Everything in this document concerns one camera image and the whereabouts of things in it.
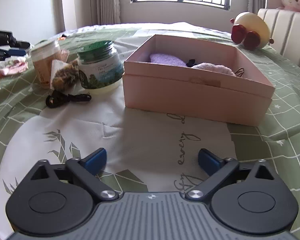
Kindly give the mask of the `beige curtain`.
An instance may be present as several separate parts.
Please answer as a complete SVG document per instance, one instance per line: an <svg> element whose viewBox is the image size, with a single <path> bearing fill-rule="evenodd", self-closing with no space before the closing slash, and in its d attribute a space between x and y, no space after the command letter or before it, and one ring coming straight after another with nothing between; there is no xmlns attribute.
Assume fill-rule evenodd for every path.
<svg viewBox="0 0 300 240"><path fill-rule="evenodd" d="M120 0L90 0L92 24L120 24Z"/></svg>

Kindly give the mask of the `lavender fluffy towel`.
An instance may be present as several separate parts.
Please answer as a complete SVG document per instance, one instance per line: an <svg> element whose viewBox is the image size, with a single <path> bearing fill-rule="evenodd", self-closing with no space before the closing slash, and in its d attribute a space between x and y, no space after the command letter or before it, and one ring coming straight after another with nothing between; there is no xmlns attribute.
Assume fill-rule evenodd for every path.
<svg viewBox="0 0 300 240"><path fill-rule="evenodd" d="M149 56L151 63L164 64L169 66L187 67L186 63L181 59L167 54L151 54Z"/></svg>

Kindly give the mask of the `cream padded headboard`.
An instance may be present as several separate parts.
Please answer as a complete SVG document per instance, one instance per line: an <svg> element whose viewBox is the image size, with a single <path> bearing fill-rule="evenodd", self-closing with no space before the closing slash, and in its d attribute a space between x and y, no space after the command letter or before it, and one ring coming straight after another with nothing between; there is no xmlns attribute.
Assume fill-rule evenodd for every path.
<svg viewBox="0 0 300 240"><path fill-rule="evenodd" d="M258 16L271 32L272 48L300 67L300 12L260 9Z"/></svg>

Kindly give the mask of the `pink cardboard box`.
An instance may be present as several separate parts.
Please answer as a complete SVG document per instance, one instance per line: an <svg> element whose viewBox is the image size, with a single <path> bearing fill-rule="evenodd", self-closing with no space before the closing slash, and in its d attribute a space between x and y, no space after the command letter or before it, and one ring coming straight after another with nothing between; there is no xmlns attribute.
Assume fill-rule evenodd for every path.
<svg viewBox="0 0 300 240"><path fill-rule="evenodd" d="M221 64L241 77L156 64L150 55L174 55L183 61ZM274 86L237 47L208 40L154 35L124 62L125 105L160 113L258 126L274 94Z"/></svg>

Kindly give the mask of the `white tissue paper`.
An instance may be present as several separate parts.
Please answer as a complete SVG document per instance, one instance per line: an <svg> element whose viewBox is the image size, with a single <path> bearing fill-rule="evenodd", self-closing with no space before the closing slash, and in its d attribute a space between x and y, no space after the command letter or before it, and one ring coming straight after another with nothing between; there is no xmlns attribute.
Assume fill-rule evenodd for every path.
<svg viewBox="0 0 300 240"><path fill-rule="evenodd" d="M66 82L70 79L70 64L61 60L53 60L51 65L50 88L58 91L66 90Z"/></svg>

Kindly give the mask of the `small orange toy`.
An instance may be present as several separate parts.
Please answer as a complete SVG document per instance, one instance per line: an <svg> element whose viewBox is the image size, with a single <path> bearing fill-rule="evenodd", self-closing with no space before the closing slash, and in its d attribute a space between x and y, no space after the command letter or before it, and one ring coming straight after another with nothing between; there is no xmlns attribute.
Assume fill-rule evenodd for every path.
<svg viewBox="0 0 300 240"><path fill-rule="evenodd" d="M62 34L60 37L58 37L59 41L65 40L67 36L65 34Z"/></svg>

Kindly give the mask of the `green lidded glass jar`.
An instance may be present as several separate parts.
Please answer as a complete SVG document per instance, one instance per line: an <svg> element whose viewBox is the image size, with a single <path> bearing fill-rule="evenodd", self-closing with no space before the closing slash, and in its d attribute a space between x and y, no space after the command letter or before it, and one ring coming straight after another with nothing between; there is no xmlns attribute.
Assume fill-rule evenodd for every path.
<svg viewBox="0 0 300 240"><path fill-rule="evenodd" d="M123 63L114 42L97 41L82 46L77 51L81 86L85 89L102 89L121 80Z"/></svg>

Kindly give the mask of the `brown furry tail toy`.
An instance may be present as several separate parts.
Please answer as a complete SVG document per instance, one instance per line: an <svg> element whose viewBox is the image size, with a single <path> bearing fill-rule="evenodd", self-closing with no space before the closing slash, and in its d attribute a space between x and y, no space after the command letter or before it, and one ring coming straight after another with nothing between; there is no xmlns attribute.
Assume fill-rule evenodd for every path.
<svg viewBox="0 0 300 240"><path fill-rule="evenodd" d="M65 63L63 61L54 60L53 63L57 66L55 74L51 80L51 86L54 90L65 92L73 87L79 80L79 69L77 60Z"/></svg>

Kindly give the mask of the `tall clear lidded jar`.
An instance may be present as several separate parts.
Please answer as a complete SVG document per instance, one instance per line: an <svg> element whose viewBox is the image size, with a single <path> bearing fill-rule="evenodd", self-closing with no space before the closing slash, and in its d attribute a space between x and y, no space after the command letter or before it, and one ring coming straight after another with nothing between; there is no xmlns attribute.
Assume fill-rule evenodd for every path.
<svg viewBox="0 0 300 240"><path fill-rule="evenodd" d="M30 57L41 85L48 87L53 60L62 60L62 52L58 41L40 42L30 50Z"/></svg>

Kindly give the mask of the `cream round plush toy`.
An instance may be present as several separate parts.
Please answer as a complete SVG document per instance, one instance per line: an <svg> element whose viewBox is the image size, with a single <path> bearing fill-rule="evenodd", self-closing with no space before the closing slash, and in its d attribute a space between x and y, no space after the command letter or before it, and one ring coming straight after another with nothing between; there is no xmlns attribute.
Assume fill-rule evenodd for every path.
<svg viewBox="0 0 300 240"><path fill-rule="evenodd" d="M274 44L270 29L257 14L242 12L232 23L231 39L235 44L241 44L247 50L264 48L268 44Z"/></svg>

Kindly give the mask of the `green checked bed sheet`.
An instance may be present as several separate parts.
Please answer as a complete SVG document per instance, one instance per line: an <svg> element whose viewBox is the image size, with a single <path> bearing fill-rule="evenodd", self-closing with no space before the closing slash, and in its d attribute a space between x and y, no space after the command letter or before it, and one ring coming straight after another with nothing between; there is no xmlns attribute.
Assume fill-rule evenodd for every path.
<svg viewBox="0 0 300 240"><path fill-rule="evenodd" d="M37 161L61 164L100 147L108 160L96 180L124 202L102 207L97 221L72 239L238 239L183 199L206 179L197 161L201 148L244 164L264 159L299 204L290 233L280 239L300 239L300 67L270 47L244 55L275 87L257 128L128 109L122 86L89 103L48 109L49 91L33 67L1 80L0 239L13 237L5 205Z"/></svg>

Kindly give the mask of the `pink plush piece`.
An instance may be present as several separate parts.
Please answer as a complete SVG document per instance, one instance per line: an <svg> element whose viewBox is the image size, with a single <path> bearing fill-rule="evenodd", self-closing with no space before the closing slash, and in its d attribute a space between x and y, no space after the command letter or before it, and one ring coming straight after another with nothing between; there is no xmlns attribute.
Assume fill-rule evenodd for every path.
<svg viewBox="0 0 300 240"><path fill-rule="evenodd" d="M193 69L207 70L211 72L236 76L235 73L228 67L224 65L215 65L212 63L203 62L192 67Z"/></svg>

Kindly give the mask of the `pink cloth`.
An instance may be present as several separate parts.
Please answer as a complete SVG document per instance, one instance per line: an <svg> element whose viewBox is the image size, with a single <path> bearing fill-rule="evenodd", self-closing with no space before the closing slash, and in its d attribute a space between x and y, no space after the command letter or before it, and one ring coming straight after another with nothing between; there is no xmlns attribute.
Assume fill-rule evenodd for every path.
<svg viewBox="0 0 300 240"><path fill-rule="evenodd" d="M25 57L9 57L0 61L0 79L8 76L15 76L28 70L28 63Z"/></svg>

